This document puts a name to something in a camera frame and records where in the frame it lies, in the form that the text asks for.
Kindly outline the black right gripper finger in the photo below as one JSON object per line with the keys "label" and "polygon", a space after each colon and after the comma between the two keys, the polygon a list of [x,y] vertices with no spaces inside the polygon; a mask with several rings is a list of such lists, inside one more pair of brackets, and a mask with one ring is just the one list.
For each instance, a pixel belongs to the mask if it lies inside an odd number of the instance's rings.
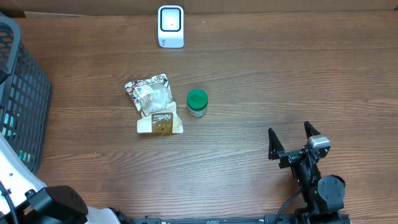
{"label": "black right gripper finger", "polygon": [[317,131],[311,124],[309,121],[305,121],[304,122],[304,128],[305,128],[305,133],[307,136],[307,139],[309,139],[312,136],[318,136],[321,135],[321,133],[319,131]]}
{"label": "black right gripper finger", "polygon": [[279,159],[279,154],[284,153],[285,149],[279,138],[277,137],[276,133],[272,128],[268,129],[268,136],[269,136],[269,156],[270,160]]}

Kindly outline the green lid white jar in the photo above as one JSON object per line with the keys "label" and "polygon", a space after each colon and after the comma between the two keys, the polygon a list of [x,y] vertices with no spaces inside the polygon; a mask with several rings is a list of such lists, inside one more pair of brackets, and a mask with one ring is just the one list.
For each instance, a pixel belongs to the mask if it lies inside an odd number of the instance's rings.
{"label": "green lid white jar", "polygon": [[201,89],[190,91],[187,95],[187,106],[192,116],[204,116],[208,110],[208,95]]}

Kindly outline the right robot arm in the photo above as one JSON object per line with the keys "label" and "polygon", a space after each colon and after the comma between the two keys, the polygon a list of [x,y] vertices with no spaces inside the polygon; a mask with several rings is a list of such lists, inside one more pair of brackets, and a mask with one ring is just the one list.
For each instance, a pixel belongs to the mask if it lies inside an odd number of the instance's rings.
{"label": "right robot arm", "polygon": [[[326,157],[330,140],[317,131],[308,121],[304,122],[307,143],[300,149],[287,152],[272,128],[268,129],[269,159],[278,160],[281,169],[289,167],[299,190],[293,194],[275,215],[265,215],[265,223],[350,223],[348,215],[340,213],[344,208],[345,181],[338,175],[321,176],[317,162]],[[293,214],[283,215],[286,206],[298,195],[305,206]]]}

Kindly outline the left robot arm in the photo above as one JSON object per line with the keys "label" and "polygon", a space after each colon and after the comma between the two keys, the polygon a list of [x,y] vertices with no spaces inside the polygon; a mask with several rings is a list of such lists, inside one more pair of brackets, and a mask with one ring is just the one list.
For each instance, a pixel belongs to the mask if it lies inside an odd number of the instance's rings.
{"label": "left robot arm", "polygon": [[46,186],[1,136],[1,223],[132,222],[119,210],[87,206],[70,186]]}

